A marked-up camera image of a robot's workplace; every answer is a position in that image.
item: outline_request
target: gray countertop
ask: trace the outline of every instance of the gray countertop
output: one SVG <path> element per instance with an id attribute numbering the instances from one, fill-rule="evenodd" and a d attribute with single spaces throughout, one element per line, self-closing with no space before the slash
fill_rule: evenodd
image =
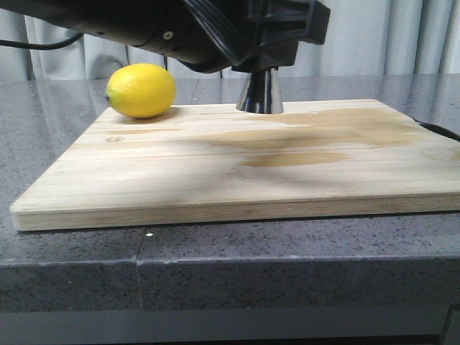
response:
<path id="1" fill-rule="evenodd" d="M 178 80 L 176 103 L 236 103 L 242 84 Z M 459 212 L 16 231 L 9 205 L 106 108 L 105 85 L 0 82 L 0 315 L 460 304 Z M 284 101 L 375 98 L 460 133 L 460 75 L 281 86 Z"/>

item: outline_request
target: black cable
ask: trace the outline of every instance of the black cable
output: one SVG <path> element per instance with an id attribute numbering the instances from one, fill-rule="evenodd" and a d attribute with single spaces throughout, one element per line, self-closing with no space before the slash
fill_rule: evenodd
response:
<path id="1" fill-rule="evenodd" d="M 48 45 L 36 45 L 35 43 L 26 43 L 26 42 L 16 42 L 16 41 L 8 41 L 8 40 L 0 40 L 0 45 L 5 47 L 13 47 L 13 48 L 22 48 L 22 49 L 31 49 L 31 50 L 54 50 L 59 48 L 67 47 L 71 45 L 75 41 L 79 40 L 83 34 L 80 32 L 78 34 L 73 35 L 72 37 L 67 38 L 61 42 L 51 43 Z"/>
<path id="2" fill-rule="evenodd" d="M 449 138 L 456 140 L 457 142 L 460 142 L 460 135 L 457 133 L 451 131 L 450 129 L 438 126 L 437 124 L 429 124 L 427 122 L 419 121 L 414 119 L 417 124 L 422 126 L 423 128 L 426 128 L 428 131 L 432 131 L 433 133 L 442 135 L 443 137 Z"/>

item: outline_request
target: water stain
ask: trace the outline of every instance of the water stain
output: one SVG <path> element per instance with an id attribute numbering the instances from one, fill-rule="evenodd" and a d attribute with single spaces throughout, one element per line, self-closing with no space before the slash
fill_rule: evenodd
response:
<path id="1" fill-rule="evenodd" d="M 248 159 L 243 165 L 250 167 L 292 167 L 320 163 L 339 162 L 348 159 L 343 153 L 317 149 L 310 152 L 259 155 Z"/>
<path id="2" fill-rule="evenodd" d="M 457 161 L 460 160 L 460 149 L 433 147 L 420 150 L 420 154 L 431 160 Z"/>
<path id="3" fill-rule="evenodd" d="M 279 129 L 253 129 L 209 134 L 212 145 L 246 150 L 322 147 L 352 143 L 372 147 L 405 146 L 426 133 L 415 122 L 385 109 L 334 109 L 306 114 L 270 114 L 249 119 L 296 124 Z"/>

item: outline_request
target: power cord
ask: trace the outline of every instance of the power cord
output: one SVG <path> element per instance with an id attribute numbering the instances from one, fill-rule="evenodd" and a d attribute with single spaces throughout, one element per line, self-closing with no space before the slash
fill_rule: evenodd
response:
<path id="1" fill-rule="evenodd" d="M 31 50 L 54 50 L 67 47 L 72 43 L 78 41 L 83 34 L 80 32 L 75 34 L 66 40 L 57 43 L 51 43 L 48 45 L 37 45 L 35 43 L 26 43 L 26 42 L 17 42 L 17 41 L 8 41 L 8 40 L 0 40 L 0 45 L 5 47 L 13 47 L 13 48 L 22 48 L 22 49 L 31 49 Z"/>

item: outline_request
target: screw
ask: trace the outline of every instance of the screw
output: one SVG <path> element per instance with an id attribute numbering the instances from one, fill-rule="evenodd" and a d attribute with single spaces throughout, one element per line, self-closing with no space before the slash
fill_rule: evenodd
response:
<path id="1" fill-rule="evenodd" d="M 163 39 L 164 40 L 170 40 L 170 39 L 173 38 L 173 36 L 174 36 L 174 32 L 172 32 L 172 31 L 165 31 L 163 33 Z"/>

